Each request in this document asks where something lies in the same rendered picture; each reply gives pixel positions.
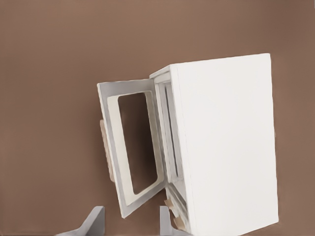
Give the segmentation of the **pale oven door handle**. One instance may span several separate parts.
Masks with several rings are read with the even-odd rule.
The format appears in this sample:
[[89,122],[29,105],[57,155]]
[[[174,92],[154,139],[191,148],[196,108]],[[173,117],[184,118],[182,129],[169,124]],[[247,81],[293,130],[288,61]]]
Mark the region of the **pale oven door handle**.
[[101,129],[101,135],[102,135],[105,155],[106,155],[106,161],[107,161],[107,166],[108,166],[108,171],[109,171],[109,177],[110,177],[110,180],[112,182],[115,182],[114,174],[113,174],[113,167],[112,167],[112,162],[111,162],[111,157],[110,157],[110,150],[109,150],[107,136],[106,136],[106,130],[105,130],[105,126],[104,126],[104,120],[101,119],[99,124],[100,124],[100,129]]

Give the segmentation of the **white oven door with window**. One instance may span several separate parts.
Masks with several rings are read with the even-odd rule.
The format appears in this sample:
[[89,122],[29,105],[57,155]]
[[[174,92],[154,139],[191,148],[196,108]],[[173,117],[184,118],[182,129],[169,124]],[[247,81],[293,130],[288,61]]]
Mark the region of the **white oven door with window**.
[[[167,181],[155,83],[153,79],[103,82],[97,84],[97,90],[121,216],[126,218],[161,191]],[[142,92],[146,96],[157,180],[140,193],[135,194],[132,186],[118,99],[123,95]]]

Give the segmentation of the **white oven body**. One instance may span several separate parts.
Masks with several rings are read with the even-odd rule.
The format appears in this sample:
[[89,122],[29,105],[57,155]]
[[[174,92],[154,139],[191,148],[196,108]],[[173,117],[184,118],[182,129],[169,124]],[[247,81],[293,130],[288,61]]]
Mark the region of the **white oven body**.
[[150,75],[172,121],[194,236],[239,236],[279,220],[269,53],[168,65]]

